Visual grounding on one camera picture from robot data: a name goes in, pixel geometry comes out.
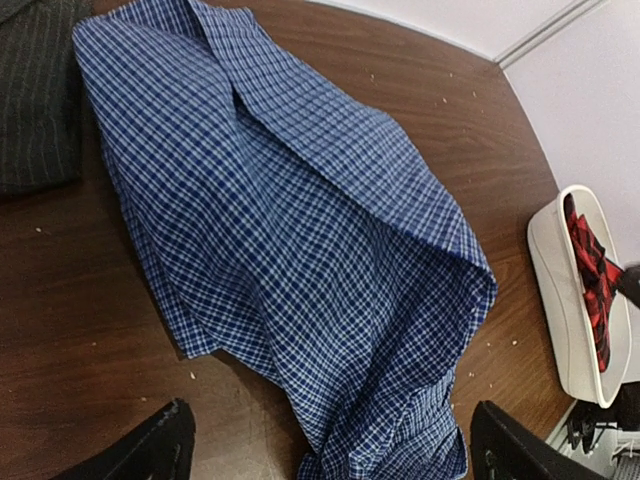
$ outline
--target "wooden table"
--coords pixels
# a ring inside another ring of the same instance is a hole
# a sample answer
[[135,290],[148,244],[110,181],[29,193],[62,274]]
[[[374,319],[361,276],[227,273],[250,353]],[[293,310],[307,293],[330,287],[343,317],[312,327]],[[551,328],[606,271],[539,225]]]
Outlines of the wooden table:
[[[121,3],[96,0],[96,11]],[[525,227],[557,189],[501,71],[328,7],[218,4],[250,6],[277,43],[406,129],[462,206],[500,284],[458,368],[456,417],[468,440],[476,403],[491,399],[539,436],[549,433],[570,400],[557,380]],[[228,355],[178,358],[97,133],[86,130],[82,183],[0,203],[0,477],[48,478],[180,396],[197,418],[194,479],[294,478],[309,447],[285,395]]]

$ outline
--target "red plaid cloth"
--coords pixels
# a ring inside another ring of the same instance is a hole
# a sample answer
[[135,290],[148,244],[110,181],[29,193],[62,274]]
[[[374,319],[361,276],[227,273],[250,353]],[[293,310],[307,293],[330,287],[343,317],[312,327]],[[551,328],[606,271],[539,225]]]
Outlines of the red plaid cloth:
[[596,342],[598,367],[604,372],[611,358],[609,312],[623,270],[605,257],[604,247],[589,228],[587,219],[584,215],[578,217],[572,195],[564,199],[564,215],[585,288],[584,301]]

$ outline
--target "white bin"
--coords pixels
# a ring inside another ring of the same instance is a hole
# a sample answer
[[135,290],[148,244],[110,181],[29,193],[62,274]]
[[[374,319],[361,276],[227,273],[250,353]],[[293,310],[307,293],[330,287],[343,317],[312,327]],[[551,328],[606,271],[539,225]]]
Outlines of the white bin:
[[593,192],[581,185],[564,189],[556,200],[533,216],[527,231],[529,250],[562,388],[574,398],[609,408],[631,356],[629,310],[626,299],[616,295],[609,315],[611,360],[607,370],[600,373],[593,330],[582,296],[584,287],[564,218],[563,201],[569,193],[573,194],[578,215],[585,215],[607,257],[618,263],[602,208]]

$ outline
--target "blue checkered cloth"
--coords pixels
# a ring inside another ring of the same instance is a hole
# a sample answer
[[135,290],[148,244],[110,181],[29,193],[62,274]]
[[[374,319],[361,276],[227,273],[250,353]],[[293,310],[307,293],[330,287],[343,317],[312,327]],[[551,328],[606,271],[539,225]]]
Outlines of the blue checkered cloth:
[[300,479],[467,469],[454,369],[496,294],[460,208],[388,115],[248,10],[142,0],[75,28],[103,156],[189,357],[287,393]]

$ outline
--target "wood grain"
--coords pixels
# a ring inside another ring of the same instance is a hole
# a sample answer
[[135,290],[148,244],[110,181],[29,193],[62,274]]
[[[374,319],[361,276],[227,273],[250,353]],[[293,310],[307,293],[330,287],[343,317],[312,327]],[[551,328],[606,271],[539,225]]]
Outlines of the wood grain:
[[[96,13],[123,3],[96,0]],[[456,417],[468,439],[473,408],[491,399],[546,435],[570,401],[557,380],[525,227],[557,189],[503,74],[353,13],[286,0],[217,4],[250,6],[277,43],[406,129],[461,204],[500,284],[460,362]],[[284,393],[228,355],[180,360],[98,143],[87,126],[82,183],[0,203],[0,477],[48,478],[181,396],[197,420],[194,479],[294,478],[309,447]]]

